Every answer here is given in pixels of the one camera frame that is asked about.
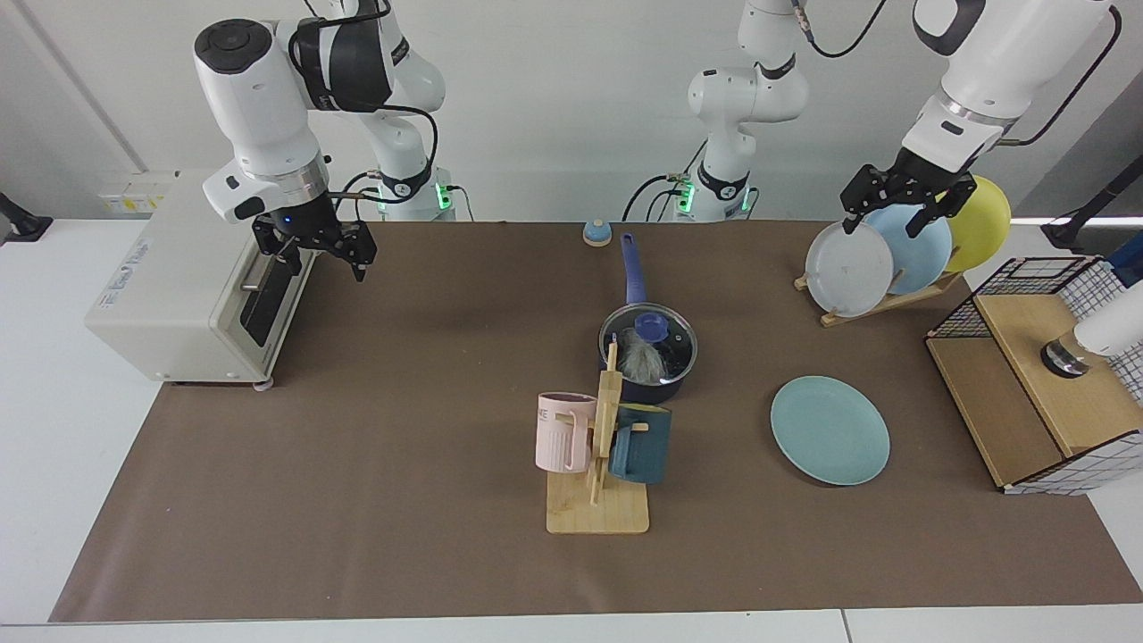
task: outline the pink mug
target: pink mug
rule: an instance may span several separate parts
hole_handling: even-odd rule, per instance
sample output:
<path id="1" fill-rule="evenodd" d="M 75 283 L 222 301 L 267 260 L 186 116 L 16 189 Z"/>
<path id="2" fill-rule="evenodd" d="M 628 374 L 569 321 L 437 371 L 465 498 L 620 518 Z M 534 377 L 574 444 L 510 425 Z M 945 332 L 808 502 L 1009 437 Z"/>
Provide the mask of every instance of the pink mug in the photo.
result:
<path id="1" fill-rule="evenodd" d="M 536 466 L 557 474 L 588 471 L 591 436 L 588 423 L 596 418 L 596 399 L 577 393 L 539 395 L 536 421 Z"/>

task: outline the plate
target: plate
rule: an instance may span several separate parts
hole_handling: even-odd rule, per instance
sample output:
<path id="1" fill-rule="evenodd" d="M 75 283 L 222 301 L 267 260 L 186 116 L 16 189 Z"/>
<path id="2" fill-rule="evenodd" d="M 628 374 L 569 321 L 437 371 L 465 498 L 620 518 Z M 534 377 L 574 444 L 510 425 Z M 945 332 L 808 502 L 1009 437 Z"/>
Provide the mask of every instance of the plate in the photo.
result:
<path id="1" fill-rule="evenodd" d="M 826 312 L 860 316 L 877 306 L 893 280 L 893 252 L 881 234 L 858 223 L 846 234 L 841 222 L 822 230 L 806 255 L 806 284 Z"/>
<path id="2" fill-rule="evenodd" d="M 889 286 L 889 294 L 908 295 L 927 288 L 941 278 L 952 254 L 952 231 L 949 220 L 937 218 L 910 239 L 905 225 L 921 206 L 894 203 L 870 212 L 865 222 L 877 228 L 893 252 L 893 273 L 904 271 Z"/>
<path id="3" fill-rule="evenodd" d="M 992 258 L 1012 228 L 1012 206 L 1004 190 L 983 176 L 960 212 L 949 219 L 957 254 L 949 259 L 949 271 L 964 272 Z"/>
<path id="4" fill-rule="evenodd" d="M 782 453 L 807 475 L 836 485 L 869 482 L 889 461 L 889 431 L 849 385 L 807 376 L 788 383 L 770 407 Z"/>

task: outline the dish rack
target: dish rack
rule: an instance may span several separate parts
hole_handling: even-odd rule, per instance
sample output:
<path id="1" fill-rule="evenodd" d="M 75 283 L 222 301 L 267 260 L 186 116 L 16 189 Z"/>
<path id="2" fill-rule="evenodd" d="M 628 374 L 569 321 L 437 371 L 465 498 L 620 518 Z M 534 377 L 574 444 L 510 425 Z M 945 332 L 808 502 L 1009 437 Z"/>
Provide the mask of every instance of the dish rack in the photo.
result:
<path id="1" fill-rule="evenodd" d="M 925 340 L 997 488 L 1079 496 L 1143 469 L 1143 347 L 1084 377 L 1040 348 L 1126 287 L 1100 257 L 1014 258 Z"/>

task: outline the label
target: label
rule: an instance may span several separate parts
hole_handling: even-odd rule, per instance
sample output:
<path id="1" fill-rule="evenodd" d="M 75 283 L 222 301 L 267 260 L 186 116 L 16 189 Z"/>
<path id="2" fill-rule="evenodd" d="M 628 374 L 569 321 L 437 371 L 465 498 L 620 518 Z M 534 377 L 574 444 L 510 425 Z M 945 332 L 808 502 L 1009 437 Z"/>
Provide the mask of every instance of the label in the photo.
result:
<path id="1" fill-rule="evenodd" d="M 115 302 L 119 300 L 123 289 L 127 288 L 131 276 L 135 275 L 135 268 L 143 263 L 143 257 L 146 256 L 146 252 L 151 251 L 152 241 L 153 239 L 145 236 L 135 241 L 130 251 L 127 252 L 127 256 L 119 264 L 119 268 L 111 275 L 107 287 L 103 288 L 103 294 L 99 295 L 99 300 L 96 305 L 104 308 L 115 306 Z"/>

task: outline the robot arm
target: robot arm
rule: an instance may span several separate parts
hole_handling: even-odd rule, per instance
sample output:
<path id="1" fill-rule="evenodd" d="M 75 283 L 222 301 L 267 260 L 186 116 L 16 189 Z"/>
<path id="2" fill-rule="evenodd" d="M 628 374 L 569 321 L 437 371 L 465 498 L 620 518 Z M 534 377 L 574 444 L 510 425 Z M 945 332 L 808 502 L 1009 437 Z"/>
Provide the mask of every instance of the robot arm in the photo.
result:
<path id="1" fill-rule="evenodd" d="M 690 82 L 690 110 L 709 134 L 694 193 L 682 199 L 686 219 L 722 220 L 740 209 L 757 150 L 743 123 L 792 120 L 806 107 L 809 88 L 794 66 L 799 35 L 789 0 L 746 0 L 738 45 L 754 66 L 706 70 Z"/>
<path id="2" fill-rule="evenodd" d="M 949 58 L 949 70 L 893 166 L 882 171 L 865 164 L 841 192 L 846 230 L 894 202 L 922 206 L 906 227 L 911 236 L 956 215 L 976 187 L 968 167 L 1024 114 L 1108 6 L 1106 0 L 917 0 L 914 31 Z"/>
<path id="3" fill-rule="evenodd" d="M 389 0 L 333 0 L 335 19 L 210 25 L 195 41 L 195 69 L 234 159 L 203 184 L 230 222 L 253 218 L 263 254 L 299 268 L 297 248 L 349 262 L 360 281 L 376 244 L 360 222 L 335 215 L 327 159 L 307 110 L 347 112 L 366 129 L 395 206 L 418 204 L 434 176 L 419 132 L 391 110 L 426 113 L 443 101 L 440 72 L 401 34 Z M 401 107 L 391 99 L 402 101 Z M 442 209 L 429 194 L 434 214 Z"/>

